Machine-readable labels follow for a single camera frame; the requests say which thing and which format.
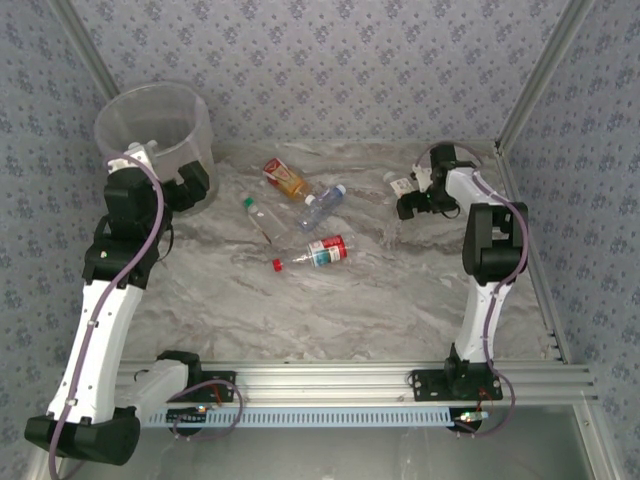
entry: blue floral pattern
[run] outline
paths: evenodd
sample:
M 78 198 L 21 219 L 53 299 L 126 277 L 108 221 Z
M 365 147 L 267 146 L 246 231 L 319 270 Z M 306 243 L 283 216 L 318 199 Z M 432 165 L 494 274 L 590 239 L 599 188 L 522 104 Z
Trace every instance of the blue floral pattern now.
M 120 87 L 191 81 L 217 141 L 495 138 L 565 0 L 74 0 Z
M 596 2 L 509 154 L 577 362 L 640 478 L 640 6 Z
M 26 419 L 46 412 L 77 328 L 104 100 L 45 0 L 4 0 L 0 17 L 0 478 L 16 479 Z

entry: gray marble floor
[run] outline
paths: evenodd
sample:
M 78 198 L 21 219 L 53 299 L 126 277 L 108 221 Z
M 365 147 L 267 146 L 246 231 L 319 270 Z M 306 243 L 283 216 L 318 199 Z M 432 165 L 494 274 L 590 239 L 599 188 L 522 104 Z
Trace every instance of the gray marble floor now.
M 175 246 L 151 275 L 132 320 L 125 358 L 165 349 L 207 359 L 440 360 L 462 324 L 467 277 L 461 251 L 466 217 L 421 214 L 400 222 L 382 176 L 409 172 L 422 144 L 270 144 L 218 147 L 220 191 L 198 214 L 175 220 Z M 279 249 L 247 219 L 244 187 L 291 225 L 302 208 L 264 182 L 278 156 L 315 190 L 343 183 L 345 202 L 311 235 L 292 231 Z M 501 186 L 495 160 L 483 176 Z M 306 242 L 353 233 L 351 261 L 275 273 L 271 260 Z M 551 356 L 531 280 L 507 298 L 495 342 L 498 358 Z

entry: plastic bottle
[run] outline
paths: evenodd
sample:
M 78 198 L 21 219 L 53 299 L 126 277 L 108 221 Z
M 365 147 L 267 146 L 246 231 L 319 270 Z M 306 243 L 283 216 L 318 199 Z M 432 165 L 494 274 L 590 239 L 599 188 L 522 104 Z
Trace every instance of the plastic bottle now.
M 310 264 L 313 267 L 321 267 L 329 263 L 344 260 L 353 253 L 355 237 L 349 235 L 335 235 L 333 237 L 316 240 L 309 243 L 304 252 L 296 252 L 282 258 L 276 258 L 273 269 L 280 272 L 299 265 Z
M 296 222 L 303 232 L 310 232 L 323 222 L 342 203 L 347 189 L 344 185 L 328 188 L 318 197 L 308 195 L 304 203 L 308 206 L 298 216 Z
M 407 177 L 399 175 L 396 172 L 385 173 L 382 181 L 391 186 L 393 193 L 395 193 L 398 198 L 415 190 L 415 187 Z
M 287 233 L 287 227 L 269 207 L 256 202 L 247 192 L 240 194 L 240 200 L 249 215 L 249 220 L 260 230 L 269 243 L 276 242 Z
M 302 202 L 311 193 L 309 184 L 279 158 L 272 158 L 262 169 L 268 182 L 291 200 Z

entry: orange bottle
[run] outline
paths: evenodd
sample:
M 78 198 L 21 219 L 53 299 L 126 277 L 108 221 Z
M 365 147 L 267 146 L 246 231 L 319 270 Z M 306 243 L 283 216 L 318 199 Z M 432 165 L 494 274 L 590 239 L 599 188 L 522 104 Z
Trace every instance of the orange bottle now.
M 272 158 L 262 169 L 268 182 L 294 202 L 302 202 L 311 193 L 311 186 L 279 158 Z

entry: wallpaper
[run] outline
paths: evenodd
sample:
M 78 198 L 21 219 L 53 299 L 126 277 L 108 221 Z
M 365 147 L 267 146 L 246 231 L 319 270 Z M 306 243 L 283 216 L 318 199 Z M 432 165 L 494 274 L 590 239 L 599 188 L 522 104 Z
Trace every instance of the wallpaper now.
M 180 79 L 217 141 L 492 139 L 566 0 L 73 0 L 119 86 Z
M 92 125 L 103 104 L 45 0 L 0 2 L 0 478 L 21 478 L 46 411 L 103 209 Z
M 509 154 L 576 362 L 640 478 L 640 4 L 596 2 Z

